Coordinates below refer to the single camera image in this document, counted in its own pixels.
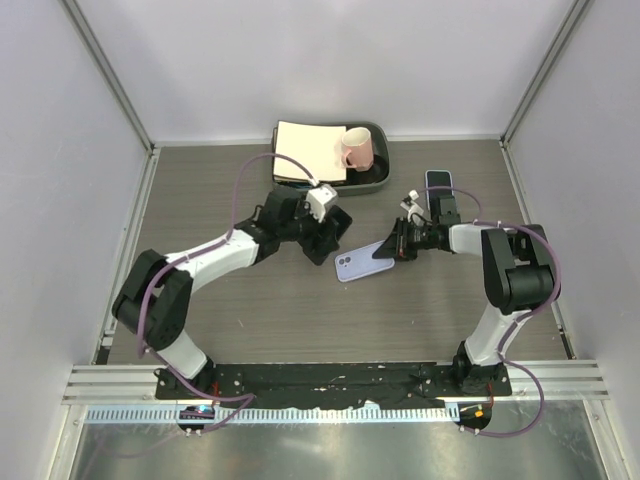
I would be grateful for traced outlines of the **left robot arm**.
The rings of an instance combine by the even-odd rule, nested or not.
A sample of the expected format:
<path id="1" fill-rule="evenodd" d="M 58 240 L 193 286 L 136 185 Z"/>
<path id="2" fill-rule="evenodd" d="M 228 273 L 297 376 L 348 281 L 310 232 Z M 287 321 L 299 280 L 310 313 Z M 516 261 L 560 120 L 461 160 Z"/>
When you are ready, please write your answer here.
<path id="1" fill-rule="evenodd" d="M 165 364 L 190 398 L 214 392 L 216 366 L 185 330 L 192 295 L 233 271 L 254 266 L 286 242 L 298 244 L 315 265 L 337 251 L 352 224 L 336 191 L 276 187 L 247 219 L 222 236 L 189 250 L 162 255 L 153 249 L 135 260 L 114 303 L 113 317 L 135 334 L 143 350 Z"/>

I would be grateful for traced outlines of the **black phone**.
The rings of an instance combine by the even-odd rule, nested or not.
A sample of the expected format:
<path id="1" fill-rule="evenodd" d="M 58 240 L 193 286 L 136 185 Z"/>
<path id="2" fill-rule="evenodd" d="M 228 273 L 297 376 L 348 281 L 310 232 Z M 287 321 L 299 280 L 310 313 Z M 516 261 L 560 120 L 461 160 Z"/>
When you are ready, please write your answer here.
<path id="1" fill-rule="evenodd" d="M 328 248 L 330 252 L 339 249 L 339 242 L 352 224 L 352 217 L 340 206 L 331 207 L 326 225 L 328 229 Z"/>

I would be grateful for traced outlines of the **pink mug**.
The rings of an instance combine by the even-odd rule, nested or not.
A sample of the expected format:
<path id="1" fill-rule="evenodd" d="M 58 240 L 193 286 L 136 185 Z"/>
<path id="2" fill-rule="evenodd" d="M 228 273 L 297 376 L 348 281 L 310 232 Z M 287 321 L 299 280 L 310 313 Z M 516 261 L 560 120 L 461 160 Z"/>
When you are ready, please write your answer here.
<path id="1" fill-rule="evenodd" d="M 346 168 L 367 171 L 374 163 L 371 132 L 365 127 L 347 130 L 341 139 L 342 163 Z"/>

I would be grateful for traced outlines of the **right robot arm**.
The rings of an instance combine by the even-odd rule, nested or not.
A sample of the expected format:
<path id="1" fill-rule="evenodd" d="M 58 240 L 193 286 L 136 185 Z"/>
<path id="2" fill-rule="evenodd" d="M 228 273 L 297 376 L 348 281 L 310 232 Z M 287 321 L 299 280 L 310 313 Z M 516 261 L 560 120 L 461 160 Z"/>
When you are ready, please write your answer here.
<path id="1" fill-rule="evenodd" d="M 505 354 L 522 326 L 559 296 L 558 261 L 541 226 L 464 223 L 451 189 L 429 187 L 426 193 L 430 217 L 416 205 L 419 194 L 410 192 L 402 202 L 406 215 L 372 257 L 412 261 L 422 250 L 440 250 L 482 260 L 488 304 L 453 358 L 451 380 L 462 394 L 485 395 L 502 376 Z"/>

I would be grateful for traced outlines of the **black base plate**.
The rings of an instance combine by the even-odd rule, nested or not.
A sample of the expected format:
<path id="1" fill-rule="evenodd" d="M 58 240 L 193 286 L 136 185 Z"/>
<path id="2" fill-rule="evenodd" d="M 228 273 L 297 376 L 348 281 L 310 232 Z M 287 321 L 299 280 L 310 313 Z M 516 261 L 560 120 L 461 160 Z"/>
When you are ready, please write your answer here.
<path id="1" fill-rule="evenodd" d="M 251 408 L 271 410 L 357 409 L 368 401 L 383 409 L 417 408 L 512 394 L 502 364 L 465 370 L 436 362 L 217 364 L 192 385 L 229 406 L 252 394 Z"/>

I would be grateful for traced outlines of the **dark green tray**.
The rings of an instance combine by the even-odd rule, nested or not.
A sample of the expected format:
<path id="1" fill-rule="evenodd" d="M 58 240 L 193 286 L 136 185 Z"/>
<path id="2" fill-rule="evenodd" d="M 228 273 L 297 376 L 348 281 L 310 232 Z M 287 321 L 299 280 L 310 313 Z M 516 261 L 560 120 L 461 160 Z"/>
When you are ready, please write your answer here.
<path id="1" fill-rule="evenodd" d="M 384 131 L 375 123 L 363 121 L 320 124 L 320 126 L 340 125 L 344 125 L 347 130 L 356 127 L 365 127 L 371 132 L 374 163 L 367 171 L 356 171 L 355 169 L 346 168 L 347 178 L 344 182 L 327 183 L 318 181 L 331 185 L 341 197 L 369 194 L 382 189 L 389 178 L 389 152 Z M 276 127 L 273 129 L 272 135 L 272 149 L 274 152 Z M 307 169 L 303 165 L 297 167 L 280 157 L 272 160 L 272 178 L 276 185 L 288 186 L 302 191 L 309 189 L 311 184 L 309 183 L 308 176 L 304 172 L 305 170 Z"/>

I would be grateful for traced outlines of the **cream notebook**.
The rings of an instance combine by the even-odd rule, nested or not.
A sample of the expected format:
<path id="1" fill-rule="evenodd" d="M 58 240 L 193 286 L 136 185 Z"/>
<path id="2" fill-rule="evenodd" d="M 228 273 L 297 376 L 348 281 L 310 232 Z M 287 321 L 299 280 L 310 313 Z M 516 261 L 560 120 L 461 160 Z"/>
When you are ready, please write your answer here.
<path id="1" fill-rule="evenodd" d="M 298 161 L 321 182 L 344 182 L 347 172 L 341 160 L 341 140 L 346 130 L 344 125 L 320 126 L 279 121 L 275 152 Z"/>

